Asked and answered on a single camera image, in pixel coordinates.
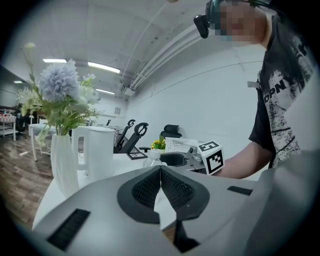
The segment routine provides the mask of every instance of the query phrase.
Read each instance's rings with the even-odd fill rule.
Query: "person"
[[[219,29],[225,35],[266,49],[256,83],[258,101],[251,143],[215,173],[243,179],[268,163],[274,168],[300,152],[284,113],[304,89],[317,63],[307,42],[284,15],[234,1],[223,1],[218,11]]]

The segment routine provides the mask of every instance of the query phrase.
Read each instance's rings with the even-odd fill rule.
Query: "kettle handle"
[[[79,138],[83,137],[83,163],[79,162]],[[75,129],[72,129],[71,135],[71,148],[73,151],[73,159],[75,162],[76,170],[87,171],[89,170],[89,152],[87,150],[89,145],[89,126],[79,126]]]

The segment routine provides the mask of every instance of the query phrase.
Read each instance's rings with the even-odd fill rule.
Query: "ceiling light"
[[[44,58],[45,63],[67,63],[67,60],[64,58]]]
[[[101,89],[96,89],[98,92],[106,93],[106,94],[115,94],[114,92],[107,91],[107,90],[101,90]]]
[[[93,63],[93,62],[88,62],[88,65],[90,67],[99,68],[99,69],[103,69],[103,70],[108,70],[108,71],[115,72],[115,73],[118,73],[118,74],[120,73],[120,69],[118,69],[118,68],[105,66],[105,65],[101,65],[101,64],[97,64],[97,63]]]

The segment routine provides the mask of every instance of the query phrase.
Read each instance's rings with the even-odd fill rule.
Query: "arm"
[[[225,161],[225,167],[216,173],[219,177],[246,178],[263,168],[276,153],[269,117],[260,89],[257,89],[257,96],[255,121],[249,137],[252,142],[238,154]]]
[[[268,164],[273,153],[255,142],[251,142],[242,151],[225,161],[225,167],[216,172],[218,177],[243,179]]]

